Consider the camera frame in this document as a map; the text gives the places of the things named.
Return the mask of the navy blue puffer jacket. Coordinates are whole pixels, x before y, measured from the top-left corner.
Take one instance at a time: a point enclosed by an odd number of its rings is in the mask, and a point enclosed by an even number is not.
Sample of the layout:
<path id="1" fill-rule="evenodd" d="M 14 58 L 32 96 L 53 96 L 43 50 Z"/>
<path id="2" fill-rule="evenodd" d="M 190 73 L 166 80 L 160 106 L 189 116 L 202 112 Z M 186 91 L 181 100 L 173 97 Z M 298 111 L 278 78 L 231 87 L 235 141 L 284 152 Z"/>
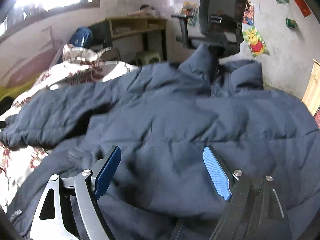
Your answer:
<path id="1" fill-rule="evenodd" d="M 121 162 L 101 211 L 117 239 L 208 239 L 225 208 L 203 163 L 271 176 L 298 239 L 319 210 L 319 129 L 306 106 L 263 87 L 259 62 L 219 64 L 200 46 L 180 64 L 38 94 L 7 119 L 10 149 L 51 150 L 18 189 L 7 218 L 29 238 L 52 174 L 75 176 L 116 145 Z"/>

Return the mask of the blue backpack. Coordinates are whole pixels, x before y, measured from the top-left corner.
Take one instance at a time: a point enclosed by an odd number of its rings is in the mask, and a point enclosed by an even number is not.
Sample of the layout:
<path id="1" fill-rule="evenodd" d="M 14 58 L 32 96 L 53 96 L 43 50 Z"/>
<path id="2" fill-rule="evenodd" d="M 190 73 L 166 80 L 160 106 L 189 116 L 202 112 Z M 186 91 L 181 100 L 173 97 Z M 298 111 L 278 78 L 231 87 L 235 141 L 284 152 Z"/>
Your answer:
<path id="1" fill-rule="evenodd" d="M 89 49 L 93 41 L 93 33 L 89 28 L 79 27 L 71 36 L 68 43 L 75 47 Z"/>

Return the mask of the Winnie the Pooh poster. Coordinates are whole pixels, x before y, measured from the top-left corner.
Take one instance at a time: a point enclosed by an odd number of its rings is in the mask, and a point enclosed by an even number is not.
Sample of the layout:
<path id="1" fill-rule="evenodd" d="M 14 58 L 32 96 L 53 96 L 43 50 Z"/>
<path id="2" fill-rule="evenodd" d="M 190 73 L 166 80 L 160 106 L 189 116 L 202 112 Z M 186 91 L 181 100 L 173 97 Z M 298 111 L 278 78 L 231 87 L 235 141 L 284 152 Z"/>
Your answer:
<path id="1" fill-rule="evenodd" d="M 255 26 L 246 29 L 242 32 L 242 34 L 244 41 L 248 44 L 248 47 L 254 58 L 261 54 L 269 54 L 266 43 Z"/>

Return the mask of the black mesh office chair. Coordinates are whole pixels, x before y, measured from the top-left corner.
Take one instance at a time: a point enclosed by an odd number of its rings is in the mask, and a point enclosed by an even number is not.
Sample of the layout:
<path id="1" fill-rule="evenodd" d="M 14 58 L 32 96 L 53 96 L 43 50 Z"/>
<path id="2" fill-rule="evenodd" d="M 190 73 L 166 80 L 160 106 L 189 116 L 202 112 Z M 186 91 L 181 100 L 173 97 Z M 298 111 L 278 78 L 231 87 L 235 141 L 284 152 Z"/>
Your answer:
<path id="1" fill-rule="evenodd" d="M 200 0 L 197 18 L 202 36 L 189 36 L 186 14 L 172 15 L 180 23 L 181 35 L 176 41 L 186 49 L 196 49 L 201 44 L 218 52 L 221 58 L 240 52 L 244 41 L 242 21 L 248 0 Z"/>

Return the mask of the round fan beside bed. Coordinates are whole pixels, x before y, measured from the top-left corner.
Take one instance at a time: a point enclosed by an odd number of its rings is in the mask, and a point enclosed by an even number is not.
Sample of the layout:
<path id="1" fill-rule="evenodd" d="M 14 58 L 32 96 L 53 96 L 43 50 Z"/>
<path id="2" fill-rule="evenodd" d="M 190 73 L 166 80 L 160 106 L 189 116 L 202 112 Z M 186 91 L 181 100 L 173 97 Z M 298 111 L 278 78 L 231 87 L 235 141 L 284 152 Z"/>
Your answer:
<path id="1" fill-rule="evenodd" d="M 121 61 L 120 52 L 117 48 L 107 47 L 98 52 L 98 56 L 103 62 Z"/>

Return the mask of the anime character poster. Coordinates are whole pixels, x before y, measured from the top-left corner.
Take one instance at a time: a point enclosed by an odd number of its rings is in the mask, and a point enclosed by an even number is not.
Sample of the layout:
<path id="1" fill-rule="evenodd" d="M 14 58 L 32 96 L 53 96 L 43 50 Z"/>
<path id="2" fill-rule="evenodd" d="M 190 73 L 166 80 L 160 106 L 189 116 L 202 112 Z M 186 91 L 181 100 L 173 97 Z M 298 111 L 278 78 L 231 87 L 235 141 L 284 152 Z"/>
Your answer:
<path id="1" fill-rule="evenodd" d="M 254 25 L 254 3 L 251 1 L 247 1 L 246 3 L 243 23 L 250 26 Z"/>

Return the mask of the green white plastic stool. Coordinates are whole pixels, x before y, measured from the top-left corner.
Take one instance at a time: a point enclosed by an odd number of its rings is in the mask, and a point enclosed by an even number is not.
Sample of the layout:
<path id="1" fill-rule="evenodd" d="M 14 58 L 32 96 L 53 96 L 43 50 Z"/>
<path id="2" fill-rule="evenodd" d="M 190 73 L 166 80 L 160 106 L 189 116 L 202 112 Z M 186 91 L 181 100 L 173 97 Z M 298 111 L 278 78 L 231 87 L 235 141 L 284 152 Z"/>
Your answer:
<path id="1" fill-rule="evenodd" d="M 162 59 L 159 52 L 148 50 L 137 52 L 135 61 L 137 66 L 142 67 L 148 64 L 159 63 L 162 61 Z"/>

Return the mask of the red square paper decoration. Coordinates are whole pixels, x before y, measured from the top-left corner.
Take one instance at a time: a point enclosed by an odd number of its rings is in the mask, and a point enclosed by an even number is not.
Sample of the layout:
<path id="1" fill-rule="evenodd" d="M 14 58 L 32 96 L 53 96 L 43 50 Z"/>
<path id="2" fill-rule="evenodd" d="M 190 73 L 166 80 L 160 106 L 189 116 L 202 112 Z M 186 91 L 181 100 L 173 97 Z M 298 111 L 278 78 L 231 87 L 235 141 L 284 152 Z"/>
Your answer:
<path id="1" fill-rule="evenodd" d="M 294 0 L 296 5 L 299 7 L 304 17 L 311 15 L 311 10 L 309 9 L 307 3 L 304 0 Z"/>

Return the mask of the colourful cartoon sticker poster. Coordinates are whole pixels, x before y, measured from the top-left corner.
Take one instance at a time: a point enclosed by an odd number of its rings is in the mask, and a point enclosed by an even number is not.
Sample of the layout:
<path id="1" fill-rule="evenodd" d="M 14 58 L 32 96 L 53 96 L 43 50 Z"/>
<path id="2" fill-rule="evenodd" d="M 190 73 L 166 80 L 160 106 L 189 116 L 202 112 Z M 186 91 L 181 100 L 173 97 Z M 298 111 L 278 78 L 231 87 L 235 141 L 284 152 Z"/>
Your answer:
<path id="1" fill-rule="evenodd" d="M 195 27 L 198 22 L 198 9 L 197 3 L 191 3 L 188 1 L 183 2 L 181 14 L 187 16 L 187 25 Z"/>

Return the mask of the green hanging wall pouch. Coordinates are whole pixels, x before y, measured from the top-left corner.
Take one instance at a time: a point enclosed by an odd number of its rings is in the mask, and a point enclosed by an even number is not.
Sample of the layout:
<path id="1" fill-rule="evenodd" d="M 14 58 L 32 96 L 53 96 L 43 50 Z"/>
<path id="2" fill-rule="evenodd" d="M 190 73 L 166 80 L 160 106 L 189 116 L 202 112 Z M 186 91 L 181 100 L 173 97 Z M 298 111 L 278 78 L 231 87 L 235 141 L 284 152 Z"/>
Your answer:
<path id="1" fill-rule="evenodd" d="M 292 19 L 289 19 L 289 18 L 286 18 L 285 19 L 285 23 L 286 23 L 286 26 L 288 28 L 291 28 L 291 29 L 296 29 L 298 28 L 298 24 L 295 20 L 292 20 Z"/>

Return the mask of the wooden desk with shelf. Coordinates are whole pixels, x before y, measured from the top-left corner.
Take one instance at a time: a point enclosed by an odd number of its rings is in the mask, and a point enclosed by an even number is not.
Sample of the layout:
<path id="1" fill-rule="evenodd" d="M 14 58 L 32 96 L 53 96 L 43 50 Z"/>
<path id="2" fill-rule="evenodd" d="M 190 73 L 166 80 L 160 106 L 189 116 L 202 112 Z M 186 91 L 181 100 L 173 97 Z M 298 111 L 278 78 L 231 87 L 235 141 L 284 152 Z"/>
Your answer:
<path id="1" fill-rule="evenodd" d="M 163 60 L 168 59 L 166 19 L 161 17 L 133 17 L 121 16 L 105 18 L 88 27 L 93 34 L 92 44 L 102 45 L 104 48 L 113 46 L 113 41 L 133 35 L 142 36 L 143 49 L 149 49 L 148 33 L 161 32 Z"/>

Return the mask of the floral white red bedspread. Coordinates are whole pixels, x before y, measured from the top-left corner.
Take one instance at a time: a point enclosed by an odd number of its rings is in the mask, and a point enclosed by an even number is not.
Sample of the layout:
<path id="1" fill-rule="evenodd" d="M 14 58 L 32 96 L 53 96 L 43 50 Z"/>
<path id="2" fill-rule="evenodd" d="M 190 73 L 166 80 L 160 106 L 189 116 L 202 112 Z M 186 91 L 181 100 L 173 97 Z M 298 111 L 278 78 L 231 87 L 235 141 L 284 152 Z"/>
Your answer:
<path id="1" fill-rule="evenodd" d="M 111 49 L 107 48 L 96 53 L 90 49 L 65 45 L 62 63 L 49 67 L 36 80 L 33 80 L 27 86 L 28 89 L 1 114 L 1 121 L 18 114 L 25 103 L 45 90 L 56 90 L 87 82 L 106 82 L 138 69 L 137 66 L 120 59 L 109 59 L 107 53 L 110 51 Z M 50 153 L 51 151 L 47 148 L 28 146 L 19 150 L 10 150 L 1 145 L 1 208 L 4 211 L 7 210 L 17 190 L 29 174 Z"/>

